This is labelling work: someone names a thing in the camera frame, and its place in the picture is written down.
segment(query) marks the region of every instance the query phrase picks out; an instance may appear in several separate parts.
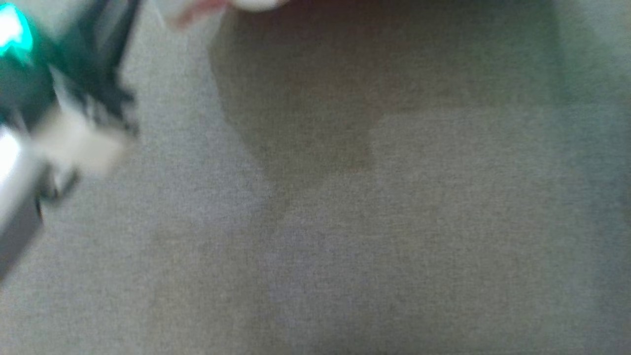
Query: gray fabric surface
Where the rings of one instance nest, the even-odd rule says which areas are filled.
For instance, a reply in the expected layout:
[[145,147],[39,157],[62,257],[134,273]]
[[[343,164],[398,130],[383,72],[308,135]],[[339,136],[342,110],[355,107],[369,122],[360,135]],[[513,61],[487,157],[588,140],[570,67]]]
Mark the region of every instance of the gray fabric surface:
[[139,152],[46,211],[0,354],[628,353],[630,8],[148,4]]

